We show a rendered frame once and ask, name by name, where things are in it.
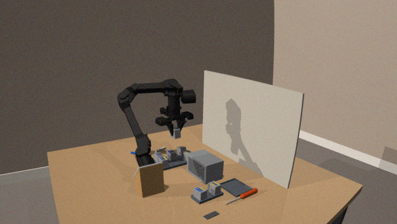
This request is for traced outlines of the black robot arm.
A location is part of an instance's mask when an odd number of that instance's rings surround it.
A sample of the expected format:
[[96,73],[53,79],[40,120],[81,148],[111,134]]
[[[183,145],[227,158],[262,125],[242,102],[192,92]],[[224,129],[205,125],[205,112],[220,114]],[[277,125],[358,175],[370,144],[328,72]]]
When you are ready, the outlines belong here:
[[149,164],[155,164],[151,155],[151,140],[147,134],[143,134],[133,111],[130,107],[130,103],[133,101],[138,93],[163,93],[164,96],[168,96],[168,105],[176,106],[181,102],[183,104],[196,103],[196,93],[193,89],[183,90],[183,87],[178,83],[176,79],[167,79],[157,83],[133,83],[130,87],[125,88],[118,94],[118,103],[122,111],[125,113],[132,132],[135,136],[137,149],[135,150],[136,158],[139,167],[146,166]]

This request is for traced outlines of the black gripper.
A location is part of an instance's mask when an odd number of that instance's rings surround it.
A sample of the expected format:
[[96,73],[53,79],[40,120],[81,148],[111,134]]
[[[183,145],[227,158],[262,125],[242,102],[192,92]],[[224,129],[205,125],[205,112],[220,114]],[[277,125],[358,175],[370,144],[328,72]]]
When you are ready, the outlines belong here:
[[176,106],[168,105],[167,108],[168,108],[168,118],[158,117],[155,119],[155,124],[157,124],[158,126],[167,126],[169,128],[170,134],[173,136],[172,121],[176,120],[177,128],[182,130],[182,127],[184,126],[185,122],[187,122],[185,118],[191,120],[193,119],[193,114],[188,111],[182,112],[180,114],[180,109],[182,108],[180,104]]

